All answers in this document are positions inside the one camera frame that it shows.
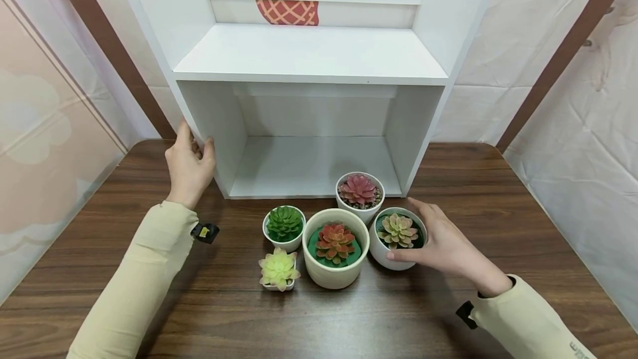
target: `yellow-green succulent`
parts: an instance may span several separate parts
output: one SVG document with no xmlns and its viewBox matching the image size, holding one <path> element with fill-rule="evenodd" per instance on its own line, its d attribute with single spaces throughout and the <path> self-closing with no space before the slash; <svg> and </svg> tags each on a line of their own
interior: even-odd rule
<svg viewBox="0 0 638 359">
<path fill-rule="evenodd" d="M 297 253 L 286 254 L 286 251 L 277 247 L 272 254 L 266 254 L 265 259 L 259 261 L 261 266 L 262 286 L 277 286 L 279 291 L 285 291 L 289 281 L 298 279 L 301 274 L 295 269 Z"/>
<path fill-rule="evenodd" d="M 413 221 L 398 213 L 383 218 L 383 231 L 377 232 L 377 236 L 381 238 L 391 250 L 396 250 L 399 246 L 402 248 L 414 247 L 413 240 L 419 238 L 418 230 L 412 228 Z"/>
</svg>

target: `succulent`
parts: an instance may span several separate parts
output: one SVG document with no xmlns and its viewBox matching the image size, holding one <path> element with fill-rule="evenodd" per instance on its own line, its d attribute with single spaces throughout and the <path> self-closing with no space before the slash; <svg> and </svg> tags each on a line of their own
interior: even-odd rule
<svg viewBox="0 0 638 359">
<path fill-rule="evenodd" d="M 279 291 L 285 291 L 289 280 L 298 279 L 301 273 L 295 269 L 297 253 L 286 254 L 286 251 L 277 247 L 272 254 L 266 254 L 265 259 L 259 261 L 261 266 L 262 286 L 277 286 Z"/>
<path fill-rule="evenodd" d="M 268 237 L 276 242 L 289 242 L 301 233 L 301 213 L 291 207 L 277 207 L 268 215 Z"/>
<path fill-rule="evenodd" d="M 388 248 L 395 250 L 398 246 L 403 248 L 412 248 L 413 240 L 419 238 L 419 231 L 412 228 L 412 220 L 405 216 L 399 216 L 398 213 L 392 213 L 382 221 L 385 232 L 377 232 L 379 238 L 388 243 Z"/>
<path fill-rule="evenodd" d="M 352 242 L 355 237 L 343 224 L 328 224 L 319 232 L 317 242 L 317 256 L 326 258 L 335 265 L 339 265 L 342 259 L 355 252 Z"/>
<path fill-rule="evenodd" d="M 381 200 L 381 189 L 365 175 L 349 175 L 339 187 L 339 196 L 352 207 L 367 209 Z"/>
</svg>

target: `hand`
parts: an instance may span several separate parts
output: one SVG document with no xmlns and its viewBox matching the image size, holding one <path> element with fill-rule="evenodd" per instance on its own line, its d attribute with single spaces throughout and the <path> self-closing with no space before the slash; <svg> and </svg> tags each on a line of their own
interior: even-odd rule
<svg viewBox="0 0 638 359">
<path fill-rule="evenodd" d="M 171 192 L 167 201 L 180 203 L 191 211 L 196 207 L 203 191 L 213 180 L 215 147 L 209 137 L 203 146 L 203 155 L 193 149 L 191 130 L 182 119 L 175 144 L 164 153 L 171 174 Z"/>
<path fill-rule="evenodd" d="M 421 203 L 408 198 L 418 209 L 428 242 L 420 249 L 392 250 L 387 258 L 392 261 L 416 262 L 436 270 L 464 276 L 475 284 L 483 296 L 498 296 L 512 288 L 512 281 L 485 257 L 450 221 L 435 204 Z"/>
</svg>

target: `black clip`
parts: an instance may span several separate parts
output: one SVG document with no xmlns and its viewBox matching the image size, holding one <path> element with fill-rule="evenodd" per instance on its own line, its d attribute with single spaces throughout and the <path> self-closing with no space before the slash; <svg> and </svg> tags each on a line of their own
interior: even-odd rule
<svg viewBox="0 0 638 359">
<path fill-rule="evenodd" d="M 477 323 L 474 320 L 471 320 L 470 314 L 472 313 L 472 309 L 474 309 L 474 305 L 470 301 L 467 301 L 465 304 L 461 305 L 461 307 L 457 310 L 456 316 L 460 317 L 462 321 L 471 329 L 474 330 L 478 327 Z"/>
<path fill-rule="evenodd" d="M 206 244 L 212 244 L 217 234 L 219 234 L 219 228 L 211 223 L 198 223 L 197 226 L 191 230 L 191 236 L 193 236 L 193 238 Z"/>
</svg>

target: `orange succulent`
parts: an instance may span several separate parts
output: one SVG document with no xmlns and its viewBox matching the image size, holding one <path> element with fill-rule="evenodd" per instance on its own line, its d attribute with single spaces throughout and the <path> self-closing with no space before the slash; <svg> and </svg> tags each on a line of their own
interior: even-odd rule
<svg viewBox="0 0 638 359">
<path fill-rule="evenodd" d="M 355 252 L 355 237 L 343 224 L 328 224 L 319 232 L 317 256 L 339 265 L 342 259 Z"/>
</svg>

